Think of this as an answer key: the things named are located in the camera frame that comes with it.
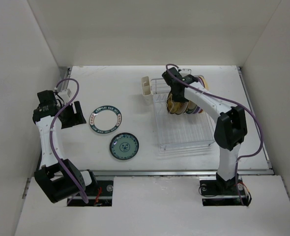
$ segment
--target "white tabletop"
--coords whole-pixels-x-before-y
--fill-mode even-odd
[[[249,107],[247,97],[236,66],[183,66],[191,68],[192,74],[204,75],[209,90]],[[161,155],[158,148],[157,127],[153,105],[146,105],[142,98],[141,78],[161,78],[164,66],[74,66],[71,78],[80,83],[79,100],[85,119],[89,121],[94,109],[111,105],[122,113],[118,130],[108,135],[98,135],[89,124],[62,130],[66,158],[78,169],[92,170],[217,170],[219,147],[216,143],[189,154]],[[68,87],[75,92],[76,85]],[[240,154],[257,150],[259,136],[251,117],[246,114],[248,134]],[[118,161],[109,151],[111,139],[121,133],[134,134],[140,143],[139,152],[128,161]],[[242,160],[239,169],[268,169],[266,156]]]
[[[203,206],[196,177],[116,177],[112,207],[52,204],[32,179],[16,236],[290,236],[280,176],[244,176],[249,207]]]

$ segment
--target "red wire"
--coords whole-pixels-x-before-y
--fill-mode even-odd
[[[102,193],[102,189],[101,189],[101,187],[99,187],[99,189],[98,189],[98,195],[97,195],[97,197],[96,197],[96,199],[95,199],[95,203],[94,204],[96,204],[99,200],[99,196],[100,196],[100,194]]]

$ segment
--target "wire dish rack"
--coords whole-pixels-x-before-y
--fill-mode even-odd
[[[214,127],[208,114],[169,114],[170,87],[164,79],[152,79],[151,91],[160,151],[208,146],[215,142]]]

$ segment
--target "blue patterned plate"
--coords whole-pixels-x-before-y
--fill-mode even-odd
[[[110,152],[118,160],[129,160],[139,150],[139,141],[130,133],[120,133],[111,140]]]

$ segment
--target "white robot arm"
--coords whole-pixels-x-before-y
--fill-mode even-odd
[[[37,96],[40,104],[33,111],[32,117],[39,129],[42,148],[40,167],[35,171],[34,176],[52,203],[79,192],[84,194],[85,202],[88,202],[85,194],[86,186],[97,186],[92,171],[79,171],[70,160],[65,158],[61,129],[86,123],[80,103],[76,101],[72,104],[69,94],[65,90],[61,93],[51,90],[39,92]],[[59,101],[60,105],[58,105],[56,96],[66,104],[62,105]],[[62,176],[56,176],[58,172],[61,172]]]
[[[192,101],[216,122],[214,139],[220,149],[220,164],[216,180],[200,181],[201,186],[207,184],[208,196],[216,196],[216,201],[211,202],[209,206],[237,205],[238,203],[235,202],[238,201],[241,205],[245,202],[248,206],[251,200],[247,199],[245,194],[241,195],[236,186],[240,182],[236,173],[238,154],[241,143],[247,134],[244,107],[241,105],[231,106],[228,102],[219,99],[218,96],[205,89],[199,78],[192,75],[183,77],[176,69],[177,66],[168,65],[166,66],[167,71],[162,74],[162,77],[171,87],[173,101]]]
[[[200,82],[194,82],[190,85],[201,91],[210,93]],[[192,88],[185,88],[184,97],[189,101],[198,104],[199,107],[208,113],[215,122],[222,113],[227,113],[232,109],[226,102],[206,96]],[[241,144],[237,144],[232,150],[219,147],[220,156],[217,174],[225,181],[234,178],[235,164],[238,158],[240,146]]]

